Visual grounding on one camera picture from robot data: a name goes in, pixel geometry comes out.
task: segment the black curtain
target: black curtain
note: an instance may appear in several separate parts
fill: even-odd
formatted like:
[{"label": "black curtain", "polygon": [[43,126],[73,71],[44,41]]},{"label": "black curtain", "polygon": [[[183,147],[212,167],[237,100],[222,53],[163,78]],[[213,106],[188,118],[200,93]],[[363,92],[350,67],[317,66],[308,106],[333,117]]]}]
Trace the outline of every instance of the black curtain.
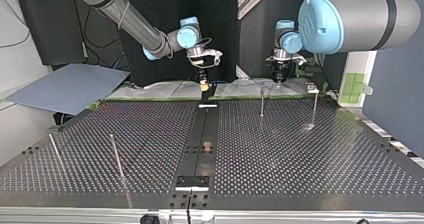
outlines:
[{"label": "black curtain", "polygon": [[[224,53],[220,66],[210,69],[210,80],[235,80],[239,56],[237,0],[131,0],[131,3],[153,26],[165,33],[178,29],[180,19],[196,16],[203,37],[213,38],[208,47]],[[131,36],[120,32],[120,37],[136,85],[195,80],[194,68],[185,51],[175,53],[173,59],[165,57],[151,62],[144,56],[142,46]]]}]

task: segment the end effector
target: end effector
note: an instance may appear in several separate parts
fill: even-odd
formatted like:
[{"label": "end effector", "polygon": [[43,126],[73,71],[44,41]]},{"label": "end effector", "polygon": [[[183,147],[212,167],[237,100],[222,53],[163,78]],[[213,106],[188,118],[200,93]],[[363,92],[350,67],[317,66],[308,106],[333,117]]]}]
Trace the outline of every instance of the end effector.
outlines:
[{"label": "end effector", "polygon": [[280,20],[275,26],[274,50],[266,61],[271,62],[274,69],[273,79],[277,84],[287,80],[294,64],[301,66],[306,62],[306,59],[298,54],[303,45],[294,27],[294,21],[290,20]]},{"label": "end effector", "polygon": [[207,49],[206,46],[212,39],[202,38],[199,21],[196,17],[182,19],[180,24],[179,30],[169,33],[165,38],[164,41],[168,44],[167,48],[154,52],[144,49],[144,53],[150,60],[157,60],[156,56],[162,57],[169,51],[172,55],[175,51],[185,49],[188,60],[195,67],[202,92],[209,91],[207,69],[219,66],[223,54],[218,50]]}]

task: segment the metal frame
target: metal frame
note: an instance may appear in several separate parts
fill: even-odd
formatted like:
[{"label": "metal frame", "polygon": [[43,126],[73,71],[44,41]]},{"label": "metal frame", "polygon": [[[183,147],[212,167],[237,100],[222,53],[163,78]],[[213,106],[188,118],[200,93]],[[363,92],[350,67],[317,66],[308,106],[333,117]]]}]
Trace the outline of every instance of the metal frame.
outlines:
[{"label": "metal frame", "polygon": [[[147,209],[81,209],[81,208],[0,208],[0,223],[139,223],[146,214],[159,215],[167,223],[187,223],[185,211]],[[198,211],[190,213],[192,223],[423,223],[421,213],[389,212],[231,212]]]}]

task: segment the green tape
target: green tape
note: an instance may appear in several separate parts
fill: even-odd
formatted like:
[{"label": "green tape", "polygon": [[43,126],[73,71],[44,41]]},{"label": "green tape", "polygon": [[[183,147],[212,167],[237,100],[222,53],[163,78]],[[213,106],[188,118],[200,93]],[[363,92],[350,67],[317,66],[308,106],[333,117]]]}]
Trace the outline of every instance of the green tape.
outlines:
[{"label": "green tape", "polygon": [[359,103],[361,95],[365,87],[365,74],[348,73],[346,74],[345,83],[340,98],[341,103]]}]

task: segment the white wall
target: white wall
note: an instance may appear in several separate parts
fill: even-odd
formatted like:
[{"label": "white wall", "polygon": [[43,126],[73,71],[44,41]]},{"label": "white wall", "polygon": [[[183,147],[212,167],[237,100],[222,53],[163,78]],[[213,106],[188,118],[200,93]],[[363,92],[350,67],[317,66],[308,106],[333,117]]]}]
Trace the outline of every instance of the white wall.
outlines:
[{"label": "white wall", "polygon": [[[16,0],[7,1],[22,17]],[[4,22],[4,17],[0,17],[0,21]],[[2,28],[0,32],[7,34],[8,30]],[[32,38],[14,47],[0,48],[0,165],[43,138],[47,129],[54,125],[51,112],[1,101],[18,88],[47,74]]]}]

